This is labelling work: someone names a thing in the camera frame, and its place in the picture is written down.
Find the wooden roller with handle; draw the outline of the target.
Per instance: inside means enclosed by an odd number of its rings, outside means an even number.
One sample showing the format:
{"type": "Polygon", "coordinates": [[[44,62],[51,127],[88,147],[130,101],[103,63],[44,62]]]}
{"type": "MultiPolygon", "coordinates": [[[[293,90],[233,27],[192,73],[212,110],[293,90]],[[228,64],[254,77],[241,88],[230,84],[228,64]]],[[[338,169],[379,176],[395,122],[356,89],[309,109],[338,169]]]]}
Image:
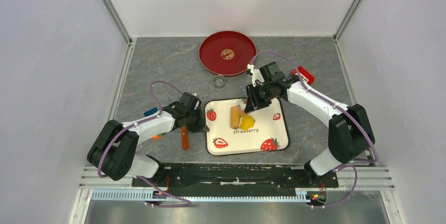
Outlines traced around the wooden roller with handle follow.
{"type": "Polygon", "coordinates": [[[247,114],[241,109],[240,105],[230,108],[230,128],[242,130],[249,128],[247,114]]]}

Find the yellow dough lump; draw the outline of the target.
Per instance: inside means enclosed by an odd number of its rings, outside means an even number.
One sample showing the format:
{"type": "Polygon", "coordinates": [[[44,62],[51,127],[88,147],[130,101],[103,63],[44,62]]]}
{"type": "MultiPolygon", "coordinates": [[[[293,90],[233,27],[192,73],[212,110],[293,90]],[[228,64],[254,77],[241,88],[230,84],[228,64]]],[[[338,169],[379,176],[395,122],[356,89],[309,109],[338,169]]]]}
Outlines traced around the yellow dough lump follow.
{"type": "Polygon", "coordinates": [[[255,122],[256,121],[254,120],[253,117],[251,117],[249,115],[242,115],[239,128],[244,131],[248,131],[250,128],[252,128],[254,126],[255,122]]]}

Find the white strawberry tray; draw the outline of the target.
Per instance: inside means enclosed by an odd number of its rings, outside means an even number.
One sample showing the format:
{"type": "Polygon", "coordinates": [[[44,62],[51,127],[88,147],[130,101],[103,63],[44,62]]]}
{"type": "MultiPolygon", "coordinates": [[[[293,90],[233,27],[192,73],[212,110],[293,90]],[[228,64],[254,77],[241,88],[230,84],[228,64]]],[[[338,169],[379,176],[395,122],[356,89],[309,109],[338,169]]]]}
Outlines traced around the white strawberry tray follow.
{"type": "Polygon", "coordinates": [[[214,156],[227,156],[288,148],[290,137],[281,101],[274,99],[267,108],[251,112],[253,126],[231,128],[231,111],[246,106],[245,98],[212,100],[205,105],[206,147],[214,156]]]}

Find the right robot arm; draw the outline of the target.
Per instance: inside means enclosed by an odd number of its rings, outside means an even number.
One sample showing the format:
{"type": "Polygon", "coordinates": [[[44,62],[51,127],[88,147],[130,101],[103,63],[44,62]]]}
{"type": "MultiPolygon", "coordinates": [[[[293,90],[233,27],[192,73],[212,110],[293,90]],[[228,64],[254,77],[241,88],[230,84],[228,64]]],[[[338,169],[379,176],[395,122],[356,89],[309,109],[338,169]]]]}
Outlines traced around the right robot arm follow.
{"type": "Polygon", "coordinates": [[[319,185],[325,174],[339,170],[374,146],[367,112],[361,105],[348,106],[330,99],[310,87],[299,73],[285,75],[276,62],[259,69],[249,64],[247,74],[251,76],[251,84],[246,87],[245,113],[266,108],[274,99],[283,99],[303,108],[327,126],[328,147],[307,162],[303,173],[308,185],[319,185]]]}

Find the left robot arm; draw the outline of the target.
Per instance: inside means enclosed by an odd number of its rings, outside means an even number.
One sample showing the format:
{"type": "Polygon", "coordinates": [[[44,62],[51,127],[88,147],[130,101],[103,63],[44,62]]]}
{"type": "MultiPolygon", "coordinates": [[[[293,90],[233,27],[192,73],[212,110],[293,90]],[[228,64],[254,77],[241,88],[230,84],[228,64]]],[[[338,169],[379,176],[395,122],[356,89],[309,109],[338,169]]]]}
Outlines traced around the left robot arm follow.
{"type": "Polygon", "coordinates": [[[188,92],[155,115],[126,123],[114,119],[105,123],[87,154],[87,161],[97,168],[100,177],[118,181],[126,175],[140,176],[152,186],[159,186],[165,180],[160,162],[153,157],[136,154],[136,149],[154,136],[181,127],[187,127],[190,133],[209,130],[201,100],[188,92]]]}

